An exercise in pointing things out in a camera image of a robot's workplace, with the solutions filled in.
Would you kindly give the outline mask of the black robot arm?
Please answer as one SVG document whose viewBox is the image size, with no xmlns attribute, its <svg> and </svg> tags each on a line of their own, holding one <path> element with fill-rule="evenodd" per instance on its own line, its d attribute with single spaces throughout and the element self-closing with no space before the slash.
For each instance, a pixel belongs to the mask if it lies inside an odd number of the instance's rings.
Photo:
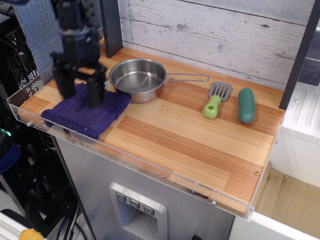
<svg viewBox="0 0 320 240">
<path fill-rule="evenodd" d="M 75 79 L 86 81 L 90 108 L 105 99 L 106 67 L 99 63 L 100 44 L 92 24 L 92 3 L 88 0 L 53 0 L 63 52 L 51 53 L 53 75 L 64 99 L 76 95 Z"/>
</svg>

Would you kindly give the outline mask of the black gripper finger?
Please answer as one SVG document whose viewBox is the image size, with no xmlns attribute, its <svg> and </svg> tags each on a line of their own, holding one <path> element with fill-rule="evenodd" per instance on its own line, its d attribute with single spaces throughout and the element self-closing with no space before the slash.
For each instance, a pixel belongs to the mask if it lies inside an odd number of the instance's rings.
<svg viewBox="0 0 320 240">
<path fill-rule="evenodd" d="M 75 78 L 70 76 L 69 70 L 53 67 L 52 71 L 62 97 L 64 99 L 73 97 L 76 94 Z"/>
<path fill-rule="evenodd" d="M 86 81 L 87 99 L 91 109 L 99 106 L 105 99 L 106 68 L 97 69 Z"/>
</svg>

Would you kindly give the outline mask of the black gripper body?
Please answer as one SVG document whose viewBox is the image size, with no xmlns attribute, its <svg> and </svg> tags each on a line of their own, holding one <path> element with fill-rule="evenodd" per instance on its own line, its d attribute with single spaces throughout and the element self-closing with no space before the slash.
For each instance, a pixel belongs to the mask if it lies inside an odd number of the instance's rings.
<svg viewBox="0 0 320 240">
<path fill-rule="evenodd" d="M 107 68 L 99 63 L 99 34 L 95 27 L 60 29 L 63 52 L 53 52 L 53 69 L 59 74 L 77 74 L 78 69 L 93 69 L 104 75 Z"/>
</svg>

